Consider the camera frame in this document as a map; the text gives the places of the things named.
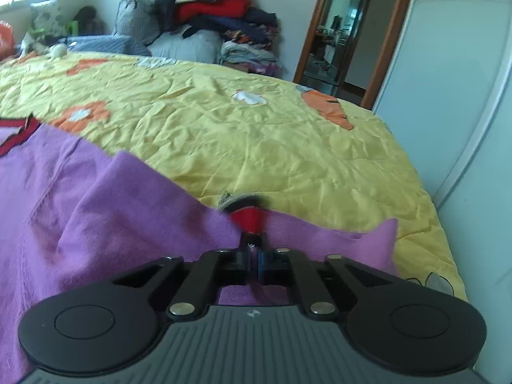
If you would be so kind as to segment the folded clothes stack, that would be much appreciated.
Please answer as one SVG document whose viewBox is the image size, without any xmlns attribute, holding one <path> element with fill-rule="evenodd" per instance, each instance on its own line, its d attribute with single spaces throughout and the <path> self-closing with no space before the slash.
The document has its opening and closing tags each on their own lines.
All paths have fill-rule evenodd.
<svg viewBox="0 0 512 384">
<path fill-rule="evenodd" d="M 276 77 L 280 67 L 273 46 L 279 37 L 279 22 L 275 13 L 251 7 L 240 19 L 220 17 L 224 44 L 220 63 L 246 68 L 249 72 Z"/>
</svg>

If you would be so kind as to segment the white floral pillow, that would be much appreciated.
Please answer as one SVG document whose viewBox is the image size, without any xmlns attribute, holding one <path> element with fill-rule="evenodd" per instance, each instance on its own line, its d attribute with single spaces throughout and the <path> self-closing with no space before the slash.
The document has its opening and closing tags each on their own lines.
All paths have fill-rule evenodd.
<svg viewBox="0 0 512 384">
<path fill-rule="evenodd" d="M 30 5 L 34 30 L 51 36 L 65 36 L 66 26 L 60 0 L 47 0 Z"/>
</svg>

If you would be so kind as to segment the brown wooden door frame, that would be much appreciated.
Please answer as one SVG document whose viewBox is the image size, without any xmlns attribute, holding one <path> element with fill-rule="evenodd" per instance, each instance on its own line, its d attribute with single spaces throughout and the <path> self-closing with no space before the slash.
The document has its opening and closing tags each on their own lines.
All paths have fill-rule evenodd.
<svg viewBox="0 0 512 384">
<path fill-rule="evenodd" d="M 411 0 L 317 0 L 293 80 L 375 108 Z"/>
</svg>

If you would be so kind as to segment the yellow carrot print bedspread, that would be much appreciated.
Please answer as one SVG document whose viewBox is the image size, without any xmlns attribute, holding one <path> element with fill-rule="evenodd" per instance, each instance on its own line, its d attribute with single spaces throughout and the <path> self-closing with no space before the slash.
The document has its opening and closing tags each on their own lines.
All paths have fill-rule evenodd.
<svg viewBox="0 0 512 384">
<path fill-rule="evenodd" d="M 399 274 L 466 296 L 417 170 L 382 120 L 346 100 L 219 65 L 87 52 L 5 62 L 1 114 L 129 151 L 203 204 L 257 192 L 327 228 L 396 219 Z"/>
</svg>

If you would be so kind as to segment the red folded garment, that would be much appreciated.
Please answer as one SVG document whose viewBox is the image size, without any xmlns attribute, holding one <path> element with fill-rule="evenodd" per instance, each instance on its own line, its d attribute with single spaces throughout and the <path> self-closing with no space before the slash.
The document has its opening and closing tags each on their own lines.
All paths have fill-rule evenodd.
<svg viewBox="0 0 512 384">
<path fill-rule="evenodd" d="M 187 23 L 196 16 L 241 18 L 251 5 L 251 0 L 217 0 L 214 2 L 189 2 L 177 4 L 173 19 L 178 24 Z"/>
</svg>

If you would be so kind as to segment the houndstooth checkered bag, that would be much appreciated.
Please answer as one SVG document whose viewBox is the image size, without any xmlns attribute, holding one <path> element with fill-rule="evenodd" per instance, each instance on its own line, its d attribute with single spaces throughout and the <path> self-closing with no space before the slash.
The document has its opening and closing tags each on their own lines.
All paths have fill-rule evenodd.
<svg viewBox="0 0 512 384">
<path fill-rule="evenodd" d="M 121 0 L 113 34 L 129 36 L 145 46 L 152 44 L 161 35 L 155 0 Z"/>
</svg>

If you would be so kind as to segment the green plastic stool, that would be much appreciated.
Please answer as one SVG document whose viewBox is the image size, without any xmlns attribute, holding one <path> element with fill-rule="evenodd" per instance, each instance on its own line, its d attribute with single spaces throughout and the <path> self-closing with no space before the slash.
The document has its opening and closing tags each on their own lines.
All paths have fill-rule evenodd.
<svg viewBox="0 0 512 384">
<path fill-rule="evenodd" d="M 47 29 L 33 29 L 28 27 L 27 32 L 32 36 L 50 35 L 51 32 Z M 63 36 L 77 36 L 79 33 L 79 24 L 77 21 L 70 21 L 65 23 Z"/>
</svg>

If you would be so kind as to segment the white wardrobe door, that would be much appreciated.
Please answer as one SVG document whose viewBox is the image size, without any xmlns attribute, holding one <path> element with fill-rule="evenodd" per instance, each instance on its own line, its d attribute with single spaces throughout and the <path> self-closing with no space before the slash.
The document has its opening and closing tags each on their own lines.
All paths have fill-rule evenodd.
<svg viewBox="0 0 512 384">
<path fill-rule="evenodd" d="M 488 326 L 478 371 L 511 380 L 511 0 L 413 0 L 376 113 L 433 199 Z"/>
</svg>

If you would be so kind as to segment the purple sweater red collar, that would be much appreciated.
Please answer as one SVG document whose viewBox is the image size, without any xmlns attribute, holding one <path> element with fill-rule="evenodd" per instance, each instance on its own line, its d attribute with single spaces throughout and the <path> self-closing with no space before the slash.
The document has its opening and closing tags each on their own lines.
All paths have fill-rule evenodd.
<svg viewBox="0 0 512 384">
<path fill-rule="evenodd" d="M 23 314 L 67 290 L 177 255 L 191 261 L 239 242 L 227 214 L 132 154 L 34 117 L 1 122 L 1 380 L 28 371 Z"/>
</svg>

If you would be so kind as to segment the white round plush ball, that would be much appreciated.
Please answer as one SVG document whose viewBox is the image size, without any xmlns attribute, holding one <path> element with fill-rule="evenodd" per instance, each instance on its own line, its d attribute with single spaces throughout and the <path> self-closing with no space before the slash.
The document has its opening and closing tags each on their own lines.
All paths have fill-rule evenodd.
<svg viewBox="0 0 512 384">
<path fill-rule="evenodd" d="M 68 54 L 68 47 L 66 44 L 56 44 L 50 48 L 49 55 L 52 59 L 61 58 Z"/>
</svg>

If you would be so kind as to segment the blue knitted blanket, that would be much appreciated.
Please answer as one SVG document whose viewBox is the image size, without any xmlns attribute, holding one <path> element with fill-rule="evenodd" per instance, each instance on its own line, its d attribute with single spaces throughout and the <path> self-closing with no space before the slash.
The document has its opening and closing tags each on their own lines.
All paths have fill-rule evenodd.
<svg viewBox="0 0 512 384">
<path fill-rule="evenodd" d="M 130 36 L 69 36 L 58 40 L 74 52 L 99 52 L 130 56 L 151 56 L 148 48 Z"/>
</svg>

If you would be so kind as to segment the orange plastic bag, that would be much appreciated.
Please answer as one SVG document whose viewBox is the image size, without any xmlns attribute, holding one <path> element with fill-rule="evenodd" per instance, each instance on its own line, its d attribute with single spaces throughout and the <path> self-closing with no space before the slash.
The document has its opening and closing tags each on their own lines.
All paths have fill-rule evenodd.
<svg viewBox="0 0 512 384">
<path fill-rule="evenodd" d="M 15 53 L 16 42 L 14 39 L 12 26 L 5 22 L 0 22 L 0 60 L 12 56 Z"/>
</svg>

